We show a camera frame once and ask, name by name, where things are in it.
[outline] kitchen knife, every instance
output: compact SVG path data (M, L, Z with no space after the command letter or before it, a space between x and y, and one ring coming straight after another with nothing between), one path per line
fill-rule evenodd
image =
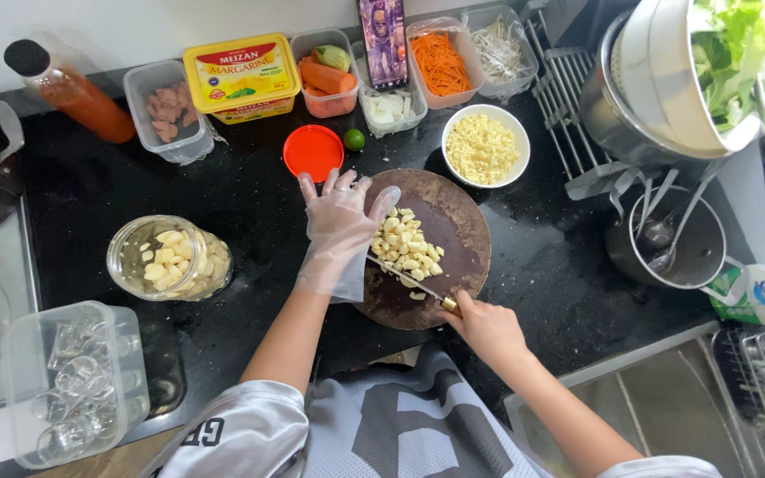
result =
M370 259L370 260L372 260L372 261L374 261L374 262L375 262L375 263L377 263L378 265L380 265L380 266L383 266L383 267L385 268L385 270L387 270L387 271L390 271L390 272L393 272L394 274L397 274L397 275L400 277L400 279L401 279L401 280L407 280L407 281L409 281L409 282L411 282L411 283L415 284L415 285L416 285L416 286L417 286L419 289L421 289L422 291L424 291L424 292L426 292L426 293L428 293L428 294L432 295L432 297L434 297L434 298L436 298L436 299L439 299L439 301L441 302L441 306L442 306L442 307L443 307L445 310L447 310L448 312L451 312L451 313L452 313L454 316L457 316L457 317L460 317L460 318L462 318L462 311L461 311L461 310L459 310L459 305L456 303L456 300L454 300L454 299L451 299L450 297L444 297L444 298L443 298L441 295L437 294L436 292L434 292L434 291L432 291L432 290L430 290L430 289L428 289L428 288L426 288L426 287L422 286L422 285L421 285L421 284L420 284L418 281L416 281L414 278L412 278L412 277L409 277L409 276L407 276L406 274L403 274L403 273L401 273L401 272L398 272L398 270L395 270L395 269L393 269L393 268L391 268L391 267L388 267L388 266L386 266L385 264L383 264L383 262L382 262L380 259L378 259L378 258L375 258L374 256L372 256L372 255L370 255L370 254L368 254L368 255L367 255L367 258L368 258L368 259Z

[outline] dish soap bottle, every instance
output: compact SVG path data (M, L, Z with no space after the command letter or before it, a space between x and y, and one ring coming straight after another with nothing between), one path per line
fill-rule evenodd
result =
M745 288L746 292L736 305L725 305L711 297L710 301L719 317L752 324L765 325L765 265L746 266L746 277L739 277L739 269L723 273L710 287L725 293L732 287Z
M32 40L5 49L5 63L47 103L93 131L100 139L125 143L135 133L132 116L75 68Z

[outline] minced garlic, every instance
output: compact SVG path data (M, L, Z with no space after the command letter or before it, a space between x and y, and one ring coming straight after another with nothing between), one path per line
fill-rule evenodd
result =
M513 132L483 113L463 117L447 136L447 160L474 183L500 181L517 159Z

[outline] cutting board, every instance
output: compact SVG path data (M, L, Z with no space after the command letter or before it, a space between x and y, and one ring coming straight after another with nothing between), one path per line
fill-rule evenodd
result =
M443 296L453 297L456 291L464 289L475 297L489 274L491 243L489 226L471 196L449 179L421 169L393 169L372 179L365 212L371 210L380 190L398 186L401 197L397 208L411 209L421 222L425 240L444 249L439 262L443 273L424 279L421 285ZM439 301L429 295L423 300L411 299L409 292L413 291L420 289L407 288L368 260L365 301L355 307L391 328L416 330L443 324L444 319L436 316L436 311L442 310Z

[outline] metal rack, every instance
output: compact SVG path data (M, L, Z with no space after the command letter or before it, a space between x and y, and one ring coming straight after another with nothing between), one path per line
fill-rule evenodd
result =
M754 364L765 362L765 328L724 329L713 353L740 416L765 431L765 383Z
M542 75L530 90L544 118L545 128L563 164L565 190L573 200L609 192L624 218L619 197L635 179L644 182L637 168L611 158L586 134L580 123L580 91L595 56L579 47L550 48L540 0L527 2L519 16L541 59Z

